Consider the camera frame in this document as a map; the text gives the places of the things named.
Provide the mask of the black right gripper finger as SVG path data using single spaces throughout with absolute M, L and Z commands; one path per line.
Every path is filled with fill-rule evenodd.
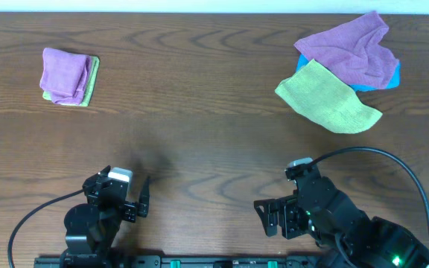
M 261 222 L 266 236 L 272 237 L 278 232 L 279 213 L 277 211 L 261 211 Z
M 284 211 L 280 199 L 256 200 L 253 205 L 260 218 L 278 217 Z

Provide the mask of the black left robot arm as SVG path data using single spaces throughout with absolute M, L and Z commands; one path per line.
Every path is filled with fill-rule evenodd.
M 65 215 L 67 249 L 60 256 L 61 267 L 131 267 L 133 257 L 112 248 L 121 223 L 146 217 L 150 203 L 150 180 L 146 179 L 139 200 L 130 202 L 133 172 L 107 166 L 85 180 L 87 202 Z

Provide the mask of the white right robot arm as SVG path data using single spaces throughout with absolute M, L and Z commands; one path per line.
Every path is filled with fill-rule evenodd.
M 300 178 L 296 186 L 290 196 L 254 202 L 268 237 L 279 229 L 288 240 L 310 235 L 355 267 L 429 267 L 429 249 L 410 231 L 369 218 L 328 177 Z

